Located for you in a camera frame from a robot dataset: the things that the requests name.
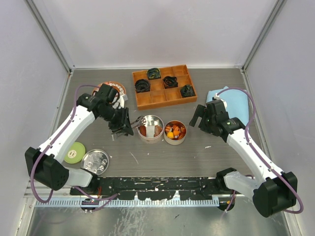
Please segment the brown fried cutlet piece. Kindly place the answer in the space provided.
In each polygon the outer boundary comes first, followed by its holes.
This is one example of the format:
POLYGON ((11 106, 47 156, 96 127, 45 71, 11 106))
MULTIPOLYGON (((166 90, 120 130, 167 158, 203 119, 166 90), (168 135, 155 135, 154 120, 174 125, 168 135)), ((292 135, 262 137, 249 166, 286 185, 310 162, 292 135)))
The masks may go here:
POLYGON ((140 126, 140 127, 139 127, 139 132, 140 132, 141 135, 146 136, 146 135, 147 135, 146 127, 143 126, 143 125, 140 126))

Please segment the red sausage piece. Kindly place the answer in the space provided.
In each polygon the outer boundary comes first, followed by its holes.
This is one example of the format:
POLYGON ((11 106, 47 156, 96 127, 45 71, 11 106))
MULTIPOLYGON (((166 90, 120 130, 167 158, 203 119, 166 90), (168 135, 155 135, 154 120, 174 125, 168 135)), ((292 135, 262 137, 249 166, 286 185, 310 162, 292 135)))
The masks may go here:
POLYGON ((186 129, 184 127, 181 127, 180 134, 179 134, 179 140, 182 139, 186 135, 186 129))

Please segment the tall pink lunch tin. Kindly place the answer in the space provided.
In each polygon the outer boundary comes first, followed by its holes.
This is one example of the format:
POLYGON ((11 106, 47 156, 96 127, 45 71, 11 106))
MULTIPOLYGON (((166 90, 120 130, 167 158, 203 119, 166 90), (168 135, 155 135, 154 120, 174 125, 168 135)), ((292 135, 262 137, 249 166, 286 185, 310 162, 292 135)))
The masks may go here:
POLYGON ((146 116, 144 116, 144 118, 146 121, 146 124, 144 126, 146 127, 147 135, 146 136, 141 135, 139 132, 139 128, 137 128, 138 135, 139 135, 140 139, 147 144, 154 144, 154 143, 161 141, 162 135, 163 135, 163 130, 160 133, 160 135, 157 137, 154 137, 154 132, 155 132, 155 125, 159 125, 159 126, 163 127, 163 129, 164 129, 164 123, 163 123, 162 119, 159 118, 158 116, 155 116, 155 115, 146 115, 146 116))

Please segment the brown meat piece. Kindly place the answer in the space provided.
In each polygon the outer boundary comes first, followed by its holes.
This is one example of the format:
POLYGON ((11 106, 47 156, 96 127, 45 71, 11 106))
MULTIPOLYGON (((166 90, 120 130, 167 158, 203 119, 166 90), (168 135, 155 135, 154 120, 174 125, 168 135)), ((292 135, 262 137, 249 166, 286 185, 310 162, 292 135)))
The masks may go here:
POLYGON ((159 125, 155 125, 155 132, 154 132, 154 137, 157 137, 160 135, 160 133, 162 132, 163 127, 159 126, 159 125))

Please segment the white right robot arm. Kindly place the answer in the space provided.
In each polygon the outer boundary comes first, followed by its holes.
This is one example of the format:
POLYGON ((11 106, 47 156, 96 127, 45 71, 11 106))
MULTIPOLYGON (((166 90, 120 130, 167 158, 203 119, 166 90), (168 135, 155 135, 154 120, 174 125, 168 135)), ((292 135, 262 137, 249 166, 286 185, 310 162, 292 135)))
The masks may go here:
POLYGON ((189 125, 194 127, 201 118, 200 130, 221 137, 243 159, 253 178, 234 168, 217 172, 215 183, 220 193, 235 190, 252 200, 256 210, 269 217, 296 205, 297 177, 284 172, 273 163, 252 140, 238 118, 230 118, 222 100, 198 105, 189 125))

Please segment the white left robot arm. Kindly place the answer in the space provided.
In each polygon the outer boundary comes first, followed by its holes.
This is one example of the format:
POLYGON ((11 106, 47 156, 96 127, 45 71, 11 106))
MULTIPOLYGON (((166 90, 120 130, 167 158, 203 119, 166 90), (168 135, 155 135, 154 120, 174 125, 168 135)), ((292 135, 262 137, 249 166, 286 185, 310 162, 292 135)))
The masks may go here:
POLYGON ((67 169, 62 162, 81 133, 97 118, 108 122, 112 134, 133 135, 128 108, 116 101, 118 91, 103 84, 94 94, 84 93, 75 101, 72 111, 55 133, 38 148, 25 152, 31 181, 38 181, 52 190, 64 186, 80 186, 88 195, 98 190, 97 175, 83 169, 67 169))

